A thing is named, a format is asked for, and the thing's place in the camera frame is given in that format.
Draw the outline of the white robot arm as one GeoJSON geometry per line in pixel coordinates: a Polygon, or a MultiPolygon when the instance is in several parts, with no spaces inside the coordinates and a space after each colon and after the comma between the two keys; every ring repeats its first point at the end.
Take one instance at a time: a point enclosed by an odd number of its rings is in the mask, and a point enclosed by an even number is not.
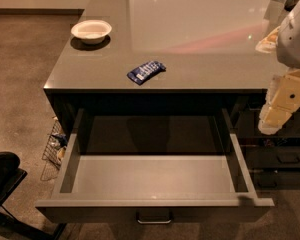
{"type": "Polygon", "coordinates": [[[284,75],[272,78],[259,114],[259,131],[272,135],[300,108],[300,0],[281,25],[256,45],[256,50],[275,52],[277,60],[288,67],[284,75]]]}

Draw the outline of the cream gripper fingers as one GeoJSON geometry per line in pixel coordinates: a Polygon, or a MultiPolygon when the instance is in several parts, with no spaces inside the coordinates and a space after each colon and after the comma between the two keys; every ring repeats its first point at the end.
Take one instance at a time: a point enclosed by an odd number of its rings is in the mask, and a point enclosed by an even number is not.
{"type": "Polygon", "coordinates": [[[258,129],[262,134],[273,135],[282,129],[283,125],[290,119],[290,112],[273,108],[265,104],[259,114],[258,129]]]}

